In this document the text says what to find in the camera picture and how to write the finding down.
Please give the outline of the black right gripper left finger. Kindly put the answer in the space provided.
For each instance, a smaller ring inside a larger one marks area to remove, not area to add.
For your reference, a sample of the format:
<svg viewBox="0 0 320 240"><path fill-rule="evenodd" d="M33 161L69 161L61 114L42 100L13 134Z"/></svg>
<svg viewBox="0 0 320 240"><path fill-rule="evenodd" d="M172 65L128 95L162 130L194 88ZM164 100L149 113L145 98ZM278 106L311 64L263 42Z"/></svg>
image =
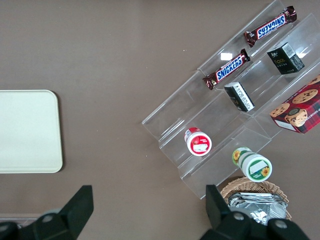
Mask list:
<svg viewBox="0 0 320 240"><path fill-rule="evenodd" d="M45 214L34 223L34 238L76 240L93 210L93 188L91 185L83 185L59 212Z"/></svg>

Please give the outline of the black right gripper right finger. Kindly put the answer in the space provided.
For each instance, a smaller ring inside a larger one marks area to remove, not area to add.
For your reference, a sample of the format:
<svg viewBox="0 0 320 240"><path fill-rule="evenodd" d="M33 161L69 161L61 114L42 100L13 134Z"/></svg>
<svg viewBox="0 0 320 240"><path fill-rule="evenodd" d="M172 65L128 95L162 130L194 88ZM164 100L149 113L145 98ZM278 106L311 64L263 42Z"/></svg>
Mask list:
<svg viewBox="0 0 320 240"><path fill-rule="evenodd" d="M211 228L202 240L268 240L267 227L246 214L231 211L215 185L206 186L206 213Z"/></svg>

